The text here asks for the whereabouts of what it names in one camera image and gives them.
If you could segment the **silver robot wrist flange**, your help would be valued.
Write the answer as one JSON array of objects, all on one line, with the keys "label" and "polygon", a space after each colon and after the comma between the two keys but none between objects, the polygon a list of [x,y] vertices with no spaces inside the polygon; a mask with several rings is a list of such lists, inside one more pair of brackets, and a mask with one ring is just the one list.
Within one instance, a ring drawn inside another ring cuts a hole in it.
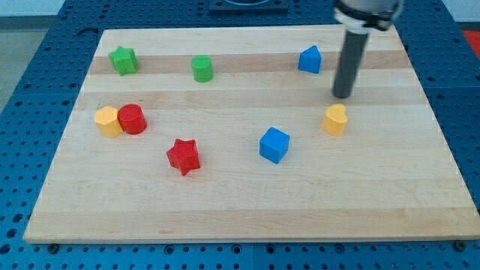
[{"label": "silver robot wrist flange", "polygon": [[359,35],[387,31],[400,16],[404,0],[334,0],[334,18]]}]

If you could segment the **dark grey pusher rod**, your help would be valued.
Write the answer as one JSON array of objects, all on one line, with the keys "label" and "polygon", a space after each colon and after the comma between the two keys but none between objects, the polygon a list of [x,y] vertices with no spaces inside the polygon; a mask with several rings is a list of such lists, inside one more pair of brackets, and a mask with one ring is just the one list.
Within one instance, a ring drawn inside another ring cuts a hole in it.
[{"label": "dark grey pusher rod", "polygon": [[346,31],[334,78],[332,94],[346,99],[352,94],[369,33]]}]

